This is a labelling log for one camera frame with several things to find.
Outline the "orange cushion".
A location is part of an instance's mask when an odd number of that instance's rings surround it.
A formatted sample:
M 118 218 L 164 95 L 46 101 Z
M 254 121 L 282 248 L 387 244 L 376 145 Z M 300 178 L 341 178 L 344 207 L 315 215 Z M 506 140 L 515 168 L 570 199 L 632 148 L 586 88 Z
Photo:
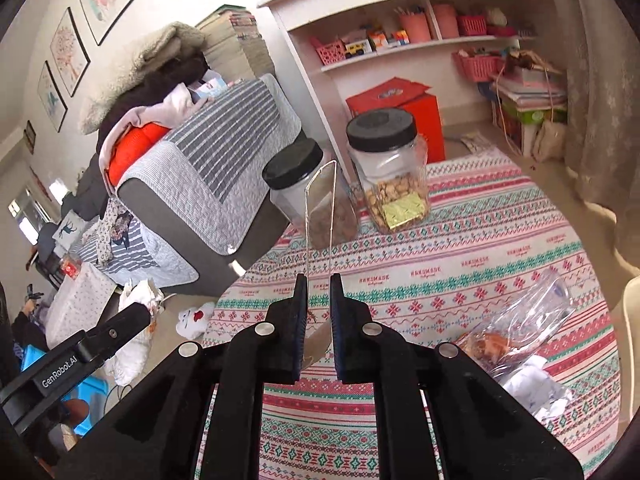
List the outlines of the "orange cushion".
M 155 122 L 148 122 L 141 127 L 131 127 L 118 139 L 112 149 L 110 163 L 106 168 L 108 182 L 113 188 L 119 184 L 127 169 L 149 151 L 168 131 L 167 127 Z

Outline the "framed wall picture lower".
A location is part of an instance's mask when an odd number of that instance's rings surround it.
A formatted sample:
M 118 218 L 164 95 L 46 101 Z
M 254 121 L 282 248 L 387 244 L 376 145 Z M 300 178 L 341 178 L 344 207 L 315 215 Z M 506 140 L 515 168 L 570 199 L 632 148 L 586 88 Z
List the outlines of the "framed wall picture lower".
M 60 90 L 58 90 L 58 85 L 53 78 L 47 61 L 43 62 L 38 79 L 37 92 L 53 129 L 56 132 L 60 132 L 67 113 L 67 106 Z

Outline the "clear jar with pistachios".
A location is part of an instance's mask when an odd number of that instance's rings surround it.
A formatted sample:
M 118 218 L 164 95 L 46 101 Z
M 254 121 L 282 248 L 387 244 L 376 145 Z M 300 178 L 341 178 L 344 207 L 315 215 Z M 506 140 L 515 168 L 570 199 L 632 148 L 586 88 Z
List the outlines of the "clear jar with pistachios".
M 402 108 L 369 110 L 347 124 L 352 166 L 364 204 L 383 233 L 421 222 L 430 211 L 427 147 L 414 117 Z

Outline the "pink storage basket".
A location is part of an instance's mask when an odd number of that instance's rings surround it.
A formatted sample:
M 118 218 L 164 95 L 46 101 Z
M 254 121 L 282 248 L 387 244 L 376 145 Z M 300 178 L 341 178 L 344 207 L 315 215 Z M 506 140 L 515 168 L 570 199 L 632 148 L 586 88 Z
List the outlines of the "pink storage basket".
M 451 55 L 458 73 L 471 82 L 488 82 L 503 68 L 503 58 L 498 55 L 470 55 L 466 51 Z

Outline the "floral lace curtain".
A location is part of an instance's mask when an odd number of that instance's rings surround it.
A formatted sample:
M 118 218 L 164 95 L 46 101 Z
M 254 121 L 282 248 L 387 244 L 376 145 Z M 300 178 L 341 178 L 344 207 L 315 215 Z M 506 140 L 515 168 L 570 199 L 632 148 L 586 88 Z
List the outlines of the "floral lace curtain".
M 613 246 L 639 265 L 639 39 L 615 0 L 553 0 L 566 53 L 565 163 L 586 203 L 615 214 Z

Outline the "crumpled grey tissue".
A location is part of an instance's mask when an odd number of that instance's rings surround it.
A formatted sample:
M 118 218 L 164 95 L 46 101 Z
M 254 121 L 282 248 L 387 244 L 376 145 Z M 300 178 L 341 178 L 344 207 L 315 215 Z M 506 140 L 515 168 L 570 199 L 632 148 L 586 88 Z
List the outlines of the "crumpled grey tissue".
M 560 417 L 573 400 L 570 388 L 556 382 L 544 369 L 546 363 L 543 356 L 534 354 L 498 379 L 498 383 L 538 422 Z

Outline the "white square trash bin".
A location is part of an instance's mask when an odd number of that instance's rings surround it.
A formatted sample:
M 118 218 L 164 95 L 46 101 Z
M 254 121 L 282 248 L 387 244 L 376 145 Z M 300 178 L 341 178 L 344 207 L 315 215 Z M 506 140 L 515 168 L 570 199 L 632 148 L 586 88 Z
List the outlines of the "white square trash bin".
M 622 374 L 622 414 L 630 422 L 639 407 L 639 278 L 630 280 L 616 307 L 620 318 L 618 352 Z

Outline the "white bookshelf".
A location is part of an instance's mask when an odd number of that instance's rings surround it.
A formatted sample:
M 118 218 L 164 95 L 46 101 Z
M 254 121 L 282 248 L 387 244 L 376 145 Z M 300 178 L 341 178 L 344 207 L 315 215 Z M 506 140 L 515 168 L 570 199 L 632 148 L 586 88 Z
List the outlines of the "white bookshelf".
M 563 61 L 552 0 L 266 0 L 318 120 L 346 177 L 347 101 L 392 78 L 415 81 L 435 97 L 445 131 L 489 122 L 491 106 L 457 69 L 462 50 L 532 49 Z

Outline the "clear jar with brown nuts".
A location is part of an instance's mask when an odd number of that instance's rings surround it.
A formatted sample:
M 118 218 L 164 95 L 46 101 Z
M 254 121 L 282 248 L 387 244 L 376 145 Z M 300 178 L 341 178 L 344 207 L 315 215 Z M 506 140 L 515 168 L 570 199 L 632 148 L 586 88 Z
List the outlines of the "clear jar with brown nuts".
M 321 250 L 354 240 L 359 220 L 340 165 L 312 139 L 297 140 L 262 168 L 270 202 Z

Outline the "framed wall picture middle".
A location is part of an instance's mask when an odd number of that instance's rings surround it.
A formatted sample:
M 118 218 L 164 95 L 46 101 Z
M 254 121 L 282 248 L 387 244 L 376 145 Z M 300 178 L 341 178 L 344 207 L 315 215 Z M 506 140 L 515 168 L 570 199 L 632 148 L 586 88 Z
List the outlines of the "framed wall picture middle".
M 82 43 L 72 10 L 68 6 L 58 22 L 50 42 L 54 65 L 70 96 L 74 96 L 90 64 L 90 58 Z

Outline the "white ghost plush toy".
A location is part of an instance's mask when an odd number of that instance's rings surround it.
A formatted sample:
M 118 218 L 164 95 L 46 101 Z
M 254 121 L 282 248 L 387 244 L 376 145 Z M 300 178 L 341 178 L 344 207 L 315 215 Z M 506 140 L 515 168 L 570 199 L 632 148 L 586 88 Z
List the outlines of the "white ghost plush toy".
M 184 339 L 195 340 L 201 337 L 208 325 L 209 319 L 213 316 L 216 304 L 207 301 L 201 307 L 190 307 L 178 313 L 176 332 Z

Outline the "stack of books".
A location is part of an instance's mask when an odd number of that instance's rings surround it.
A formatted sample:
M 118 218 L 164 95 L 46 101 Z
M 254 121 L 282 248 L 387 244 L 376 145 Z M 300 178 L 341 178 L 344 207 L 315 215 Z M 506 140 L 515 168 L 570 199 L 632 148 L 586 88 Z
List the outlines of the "stack of books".
M 225 82 L 276 74 L 256 18 L 244 6 L 220 6 L 196 28 L 205 37 L 208 66 Z

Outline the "crushed clear plastic bottle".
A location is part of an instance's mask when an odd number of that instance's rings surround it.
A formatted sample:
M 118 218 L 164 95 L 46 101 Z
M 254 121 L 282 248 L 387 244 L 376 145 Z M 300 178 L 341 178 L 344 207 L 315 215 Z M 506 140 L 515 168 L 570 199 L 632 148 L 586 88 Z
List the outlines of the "crushed clear plastic bottle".
M 526 292 L 456 341 L 491 377 L 513 372 L 533 356 L 575 311 L 570 290 L 555 271 L 544 271 Z

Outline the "red gift box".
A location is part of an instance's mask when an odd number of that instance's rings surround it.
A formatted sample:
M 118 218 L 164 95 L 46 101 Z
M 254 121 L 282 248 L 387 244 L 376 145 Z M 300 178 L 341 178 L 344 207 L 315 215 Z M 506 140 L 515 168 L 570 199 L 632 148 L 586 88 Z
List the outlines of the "red gift box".
M 369 110 L 401 108 L 410 113 L 416 122 L 416 131 L 426 141 L 427 161 L 443 162 L 446 159 L 442 121 L 436 96 L 430 87 L 420 82 L 394 77 L 366 91 L 350 96 L 346 105 L 352 117 Z

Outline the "patterned tablecloth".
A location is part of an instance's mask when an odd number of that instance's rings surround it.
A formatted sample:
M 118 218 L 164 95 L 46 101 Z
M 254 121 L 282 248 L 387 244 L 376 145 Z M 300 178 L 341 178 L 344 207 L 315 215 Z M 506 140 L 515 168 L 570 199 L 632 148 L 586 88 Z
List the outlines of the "patterned tablecloth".
M 505 307 L 546 271 L 560 274 L 575 309 L 541 349 L 572 400 L 548 429 L 591 474 L 612 451 L 620 417 L 620 358 L 608 305 L 578 235 L 548 196 L 498 150 L 428 167 L 425 219 L 392 234 L 362 216 L 351 242 L 308 252 L 287 229 L 220 297 L 204 344 L 261 321 L 270 304 L 309 278 L 308 328 L 329 316 L 329 276 L 375 321 L 431 347 L 456 340 Z M 294 386 L 265 390 L 259 475 L 264 479 L 374 479 L 373 391 L 346 386 L 332 356 Z

